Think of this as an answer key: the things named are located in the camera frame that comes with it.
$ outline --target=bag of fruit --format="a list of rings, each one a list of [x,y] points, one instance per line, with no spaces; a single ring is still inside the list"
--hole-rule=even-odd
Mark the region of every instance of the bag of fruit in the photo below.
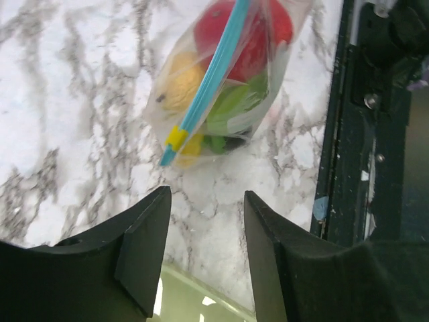
[[[176,42],[145,118],[181,167],[246,144],[282,85],[313,0],[214,0]]]

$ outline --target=transparent bag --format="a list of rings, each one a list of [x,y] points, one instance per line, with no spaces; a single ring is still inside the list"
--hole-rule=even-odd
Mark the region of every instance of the transparent bag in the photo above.
[[[162,166],[188,167],[246,144],[271,104],[313,0],[214,0],[176,42],[145,118]]]

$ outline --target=yellow fruit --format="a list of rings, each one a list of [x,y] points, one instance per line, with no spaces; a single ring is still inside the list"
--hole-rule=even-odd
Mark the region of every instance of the yellow fruit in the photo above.
[[[194,99],[204,74],[197,53],[181,52],[175,55],[163,89],[158,91],[157,102],[169,111],[184,112]]]
[[[177,165],[182,168],[187,168],[192,166],[198,156],[201,154],[202,149],[202,141],[204,139],[204,135],[200,132],[197,132],[192,136],[188,143],[183,147],[182,151],[176,158]]]

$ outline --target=red fruit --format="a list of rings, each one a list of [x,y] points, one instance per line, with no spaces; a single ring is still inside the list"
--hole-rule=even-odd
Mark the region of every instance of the red fruit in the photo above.
[[[271,13],[271,23],[273,26],[275,45],[282,41],[290,44],[294,37],[294,25],[290,19],[288,11],[278,0],[269,0],[269,12]]]
[[[203,67],[208,68],[216,50],[228,18],[233,10],[234,0],[220,0],[209,7],[194,27],[196,49],[201,56]],[[249,35],[241,38],[240,43],[245,44],[228,78],[245,82],[258,75],[267,64],[267,32],[266,22],[260,10],[249,26]]]

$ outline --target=marble surface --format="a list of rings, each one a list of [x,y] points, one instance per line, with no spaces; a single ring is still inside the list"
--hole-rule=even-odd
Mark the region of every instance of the marble surface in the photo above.
[[[181,173],[141,114],[207,2],[0,0],[1,239],[52,245],[168,184],[166,260],[253,308],[243,194],[309,228],[342,0],[316,0],[251,145]]]

